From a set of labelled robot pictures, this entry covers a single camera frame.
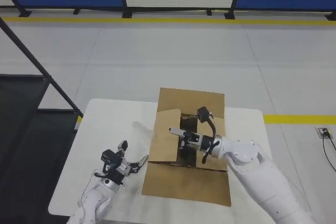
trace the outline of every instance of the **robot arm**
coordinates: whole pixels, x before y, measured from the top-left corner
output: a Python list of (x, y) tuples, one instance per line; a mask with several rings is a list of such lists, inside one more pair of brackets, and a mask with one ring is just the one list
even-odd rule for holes
[(78, 209), (70, 216), (68, 224), (95, 224), (106, 216), (114, 196), (123, 184), (122, 180), (130, 174), (136, 174), (148, 160), (147, 155), (138, 162), (127, 162), (124, 158), (127, 148), (127, 141), (123, 141), (118, 145), (116, 153), (112, 150), (102, 153), (101, 160), (105, 163), (103, 171), (92, 173), (100, 180), (88, 192), (84, 190), (78, 201)]
[[(212, 115), (207, 108), (198, 109), (197, 116), (201, 122), (208, 121), (213, 126), (209, 122)], [(212, 130), (213, 137), (177, 128), (170, 128), (170, 133), (179, 136), (181, 150), (190, 147), (205, 152), (204, 157), (211, 155), (218, 159), (224, 158), (247, 193), (276, 223), (315, 223), (298, 203), (288, 179), (266, 156), (259, 144), (252, 140), (230, 140), (215, 135), (215, 127)]]

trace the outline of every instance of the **floor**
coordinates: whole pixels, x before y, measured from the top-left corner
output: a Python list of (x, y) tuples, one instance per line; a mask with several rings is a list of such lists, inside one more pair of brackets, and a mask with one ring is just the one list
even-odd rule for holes
[[(71, 17), (71, 13), (41, 11), (32, 16)], [(14, 11), (1, 14), (17, 16)], [(81, 12), (78, 16), (120, 14)], [(291, 13), (238, 13), (236, 17), (325, 19)], [(173, 87), (221, 92), (226, 106), (259, 109), (264, 114), (336, 115), (336, 26), (8, 24), (83, 112), (92, 98), (157, 102), (160, 87)], [(39, 74), (1, 30), (0, 73)], [(40, 106), (70, 108), (53, 88)], [(336, 174), (324, 157), (316, 125), (267, 124), (270, 148), (316, 223), (336, 223)], [(326, 126), (336, 144), (336, 125)], [(329, 143), (326, 150), (336, 164)]]

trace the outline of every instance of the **yellow stripe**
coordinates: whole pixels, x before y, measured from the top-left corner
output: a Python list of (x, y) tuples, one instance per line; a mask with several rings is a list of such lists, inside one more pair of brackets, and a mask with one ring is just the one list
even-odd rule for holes
[(265, 124), (336, 124), (336, 115), (265, 114)]
[(224, 20), (212, 18), (40, 18), (3, 17), (6, 22), (85, 22), (85, 23), (195, 23), (336, 26), (336, 21), (303, 20)]

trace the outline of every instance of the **tabletop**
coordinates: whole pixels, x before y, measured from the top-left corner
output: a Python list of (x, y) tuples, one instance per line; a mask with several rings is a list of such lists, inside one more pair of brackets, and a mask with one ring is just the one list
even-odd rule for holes
[[(70, 216), (77, 209), (92, 172), (102, 169), (101, 154), (115, 151), (128, 141), (127, 161), (136, 162), (147, 155), (155, 123), (157, 103), (92, 99), (49, 205), (51, 214)], [(271, 157), (263, 114), (259, 110), (225, 108), (226, 136), (253, 139)], [(137, 175), (125, 179), (105, 220), (135, 223), (274, 223), (247, 194), (229, 169), (231, 207), (205, 202), (142, 195), (144, 166)], [(92, 178), (90, 186), (96, 182)]]

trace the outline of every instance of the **cardboard box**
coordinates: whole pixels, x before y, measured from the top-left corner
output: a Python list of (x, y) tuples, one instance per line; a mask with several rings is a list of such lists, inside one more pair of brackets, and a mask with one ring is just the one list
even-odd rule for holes
[(217, 134), (225, 136), (224, 102), (224, 94), (161, 88), (142, 194), (231, 206), (226, 162), (208, 156), (202, 164), (203, 152), (196, 150), (182, 154), (179, 137), (169, 133), (177, 127), (211, 136), (196, 117), (206, 106)]

